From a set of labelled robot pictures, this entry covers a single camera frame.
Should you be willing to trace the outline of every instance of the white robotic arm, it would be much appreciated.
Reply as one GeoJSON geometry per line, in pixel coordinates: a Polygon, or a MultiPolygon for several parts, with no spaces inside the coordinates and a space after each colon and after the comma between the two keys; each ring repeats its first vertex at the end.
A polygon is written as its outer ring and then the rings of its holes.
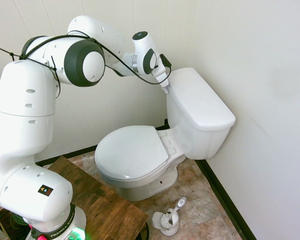
{"type": "Polygon", "coordinates": [[[132,40],[135,53],[125,53],[118,32],[78,16],[68,35],[34,37],[20,60],[5,66],[0,79],[0,206],[32,226],[27,239],[84,240],[86,217],[71,203],[72,185],[34,162],[52,141],[60,82],[94,86],[107,65],[120,76],[153,74],[168,93],[166,69],[151,36],[139,32],[132,40]]]}

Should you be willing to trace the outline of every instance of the white toilet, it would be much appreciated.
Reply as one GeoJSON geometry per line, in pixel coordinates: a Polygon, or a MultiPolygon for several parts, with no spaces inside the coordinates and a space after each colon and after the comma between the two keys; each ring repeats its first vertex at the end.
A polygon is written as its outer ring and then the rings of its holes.
{"type": "Polygon", "coordinates": [[[193,69],[175,70],[166,95],[170,129],[127,126],[108,134],[95,150],[102,179],[128,201],[149,198],[177,180],[186,157],[211,158],[236,117],[193,69]]]}

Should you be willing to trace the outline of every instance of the toilet brush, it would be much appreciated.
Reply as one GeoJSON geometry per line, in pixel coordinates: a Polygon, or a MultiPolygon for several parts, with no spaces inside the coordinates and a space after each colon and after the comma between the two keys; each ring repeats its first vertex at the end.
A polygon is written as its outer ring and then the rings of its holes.
{"type": "Polygon", "coordinates": [[[172,236],[176,234],[179,229],[179,215],[177,210],[182,208],[187,199],[183,196],[181,197],[175,205],[175,208],[169,208],[165,213],[155,212],[152,217],[152,225],[156,229],[166,236],[172,236]]]}

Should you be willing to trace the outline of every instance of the white wall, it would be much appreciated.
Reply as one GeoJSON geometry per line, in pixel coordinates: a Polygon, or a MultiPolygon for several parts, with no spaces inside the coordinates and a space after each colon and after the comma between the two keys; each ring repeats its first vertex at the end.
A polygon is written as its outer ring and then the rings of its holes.
{"type": "Polygon", "coordinates": [[[300,0],[199,0],[190,45],[237,119],[209,165],[258,240],[300,240],[300,0]]]}
{"type": "MultiPolygon", "coordinates": [[[[89,15],[131,36],[146,30],[174,69],[194,67],[237,120],[208,160],[258,240],[300,240],[300,0],[1,0],[0,48],[20,53],[89,15]]],[[[11,61],[0,51],[0,76],[11,61]]],[[[160,126],[160,87],[110,70],[90,88],[63,85],[48,159],[128,125],[160,126]]]]}
{"type": "MultiPolygon", "coordinates": [[[[131,37],[148,31],[173,69],[184,66],[189,54],[183,23],[191,21],[196,1],[172,0],[0,0],[0,48],[20,54],[35,36],[67,33],[70,21],[88,15],[104,21],[125,38],[126,52],[134,52],[131,37]]],[[[0,77],[11,57],[0,51],[0,77]]],[[[136,77],[121,78],[107,69],[93,87],[63,84],[56,100],[52,143],[37,161],[91,147],[108,133],[129,125],[162,126],[167,118],[165,94],[136,77]]]]}

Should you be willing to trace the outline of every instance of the beige floor tile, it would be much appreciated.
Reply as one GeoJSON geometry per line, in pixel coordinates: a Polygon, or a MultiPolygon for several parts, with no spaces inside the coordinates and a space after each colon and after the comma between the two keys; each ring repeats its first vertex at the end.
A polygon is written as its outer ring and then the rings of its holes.
{"type": "MultiPolygon", "coordinates": [[[[115,191],[115,187],[99,175],[94,154],[93,151],[69,160],[115,191]]],[[[149,240],[242,240],[196,162],[186,158],[177,170],[178,178],[172,187],[142,201],[131,202],[149,216],[149,240]],[[153,214],[173,209],[181,196],[185,196],[187,202],[178,210],[179,230],[174,236],[165,236],[152,226],[153,214]]]]}
{"type": "Polygon", "coordinates": [[[197,231],[199,239],[202,240],[233,240],[220,216],[196,226],[195,230],[197,231]]]}

